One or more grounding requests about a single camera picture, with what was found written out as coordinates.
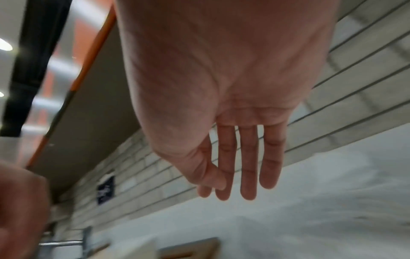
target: palm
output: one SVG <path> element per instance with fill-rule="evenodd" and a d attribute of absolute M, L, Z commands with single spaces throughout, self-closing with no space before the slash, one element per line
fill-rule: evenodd
<path fill-rule="evenodd" d="M 260 182 L 274 187 L 287 120 L 319 74 L 337 1 L 118 0 L 117 7 L 134 107 L 153 149 L 200 185 L 201 196 L 214 187 L 225 200 L 237 125 L 241 192 L 253 199 L 256 125 L 264 125 Z M 207 137 L 215 122 L 219 170 Z"/>

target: finger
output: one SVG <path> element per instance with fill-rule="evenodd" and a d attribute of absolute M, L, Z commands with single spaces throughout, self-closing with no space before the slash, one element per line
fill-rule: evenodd
<path fill-rule="evenodd" d="M 208 161 L 212 161 L 212 143 L 209 134 L 199 145 L 199 149 L 204 153 Z M 212 188 L 204 185 L 199 185 L 196 187 L 196 191 L 200 197 L 207 198 L 211 195 Z"/>
<path fill-rule="evenodd" d="M 235 127 L 217 125 L 219 147 L 218 147 L 218 167 L 226 179 L 226 188 L 216 190 L 217 197 L 226 201 L 229 199 L 234 182 L 235 174 L 235 156 L 237 149 Z"/>
<path fill-rule="evenodd" d="M 259 182 L 266 189 L 272 189 L 278 182 L 282 170 L 287 121 L 264 127 L 265 153 L 262 160 Z"/>
<path fill-rule="evenodd" d="M 183 157 L 169 157 L 173 164 L 186 179 L 196 185 L 204 185 L 216 189 L 224 189 L 225 177 L 218 172 L 218 168 L 208 159 L 208 156 L 198 147 Z"/>
<path fill-rule="evenodd" d="M 256 198 L 258 186 L 258 129 L 257 126 L 239 127 L 242 153 L 240 193 L 246 200 Z"/>

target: orange edge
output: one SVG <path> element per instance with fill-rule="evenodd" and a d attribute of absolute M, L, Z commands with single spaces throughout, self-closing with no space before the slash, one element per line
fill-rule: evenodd
<path fill-rule="evenodd" d="M 97 55 L 100 52 L 104 42 L 106 41 L 116 20 L 117 20 L 117 16 L 115 14 L 114 6 L 112 6 L 107 15 L 107 19 L 105 20 L 105 23 L 101 27 L 101 30 L 98 32 L 97 36 L 95 37 L 94 42 L 91 45 L 90 50 L 87 53 L 87 56 L 85 57 L 84 64 L 81 68 L 80 74 L 78 75 L 78 77 L 74 80 L 73 84 L 71 85 L 70 91 L 76 92 L 79 89 L 80 84 L 83 82 L 85 76 L 87 75 L 92 64 L 97 58 Z M 48 142 L 48 138 L 46 136 L 43 136 L 40 144 L 38 145 L 38 148 L 36 149 L 33 156 L 30 158 L 30 160 L 27 163 L 27 166 L 26 166 L 27 169 L 29 169 L 30 167 L 34 165 L 34 162 L 40 156 L 40 153 L 46 146 L 47 142 Z"/>

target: hand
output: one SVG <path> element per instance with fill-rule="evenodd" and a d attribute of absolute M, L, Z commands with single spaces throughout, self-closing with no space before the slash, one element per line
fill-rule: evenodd
<path fill-rule="evenodd" d="M 241 194 L 281 171 L 287 121 L 308 95 L 328 52 L 337 0 L 117 0 L 132 102 L 153 150 L 202 197 L 229 198 L 239 126 Z M 217 123 L 219 157 L 209 130 Z"/>
<path fill-rule="evenodd" d="M 24 259 L 40 241 L 49 216 L 43 177 L 0 163 L 0 257 Z"/>

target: blue sign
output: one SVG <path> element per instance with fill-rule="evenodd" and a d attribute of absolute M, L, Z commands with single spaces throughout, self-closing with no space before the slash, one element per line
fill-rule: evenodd
<path fill-rule="evenodd" d="M 101 205 L 114 197 L 115 176 L 108 173 L 101 178 L 97 186 L 97 203 Z"/>

